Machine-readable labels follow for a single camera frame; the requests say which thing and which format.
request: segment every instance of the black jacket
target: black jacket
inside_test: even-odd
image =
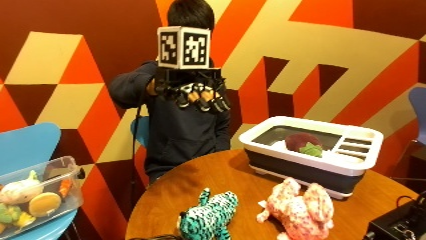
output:
[[[121,108],[137,108],[141,96],[142,104],[146,104],[145,172],[150,182],[187,160],[230,148],[228,111],[203,113],[194,105],[179,109],[172,101],[146,94],[146,84],[156,66],[155,61],[145,62],[133,72],[118,75],[107,86],[110,97]]]

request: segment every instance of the wooden table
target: wooden table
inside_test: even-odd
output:
[[[254,173],[240,149],[199,157],[166,173],[146,190],[133,209],[125,237],[176,234],[179,212],[196,205],[198,195],[208,187],[210,196],[227,190],[238,196],[236,213],[227,226],[231,239],[275,239],[283,230],[280,224],[274,220],[258,223],[255,215],[262,211],[258,202],[266,200],[279,182],[282,179]],[[416,197],[399,183],[367,170],[352,196],[344,201],[332,200],[334,228],[327,239],[362,239],[368,222],[395,208],[400,195]]]

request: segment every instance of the teal stuffed animal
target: teal stuffed animal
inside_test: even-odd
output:
[[[238,198],[232,192],[214,195],[210,199],[210,189],[204,188],[198,206],[180,212],[176,228],[186,240],[228,240],[226,225],[235,213]]]

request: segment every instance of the toy vegetable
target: toy vegetable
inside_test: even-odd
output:
[[[63,180],[61,181],[61,185],[59,185],[59,187],[58,187],[58,192],[59,192],[62,198],[66,197],[67,192],[69,192],[69,189],[70,189],[70,186],[71,186],[71,181],[70,181],[70,179],[63,179]]]
[[[5,224],[0,223],[0,234],[2,233],[3,229],[5,229]]]
[[[25,203],[39,193],[42,193],[42,186],[39,186],[37,173],[31,170],[25,180],[11,182],[2,187],[0,202],[9,205]]]
[[[21,216],[21,209],[18,206],[7,206],[0,203],[0,223],[9,224],[17,221]]]
[[[18,230],[15,232],[19,232],[22,228],[31,224],[34,221],[35,218],[30,216],[26,212],[22,212],[17,221],[11,223],[13,226],[18,227]]]
[[[284,138],[287,150],[314,157],[322,155],[322,144],[318,138],[308,133],[294,133]]]
[[[26,212],[22,212],[18,206],[7,206],[0,203],[0,233],[3,231],[6,224],[18,227],[17,231],[19,231],[34,220],[35,218]]]

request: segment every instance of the geometric mural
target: geometric mural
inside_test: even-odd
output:
[[[53,157],[71,155],[86,172],[74,221],[82,239],[122,239],[133,164],[135,198],[145,189],[138,145],[130,161],[135,110],[114,105],[106,86],[155,58],[155,30],[166,25],[170,2],[106,0],[98,12],[90,0],[0,2],[7,12],[0,14],[0,131],[45,121],[59,126]],[[373,170],[388,175],[416,136],[407,91],[426,85],[423,2],[208,2],[232,148],[238,134],[271,116],[359,125],[384,135]]]

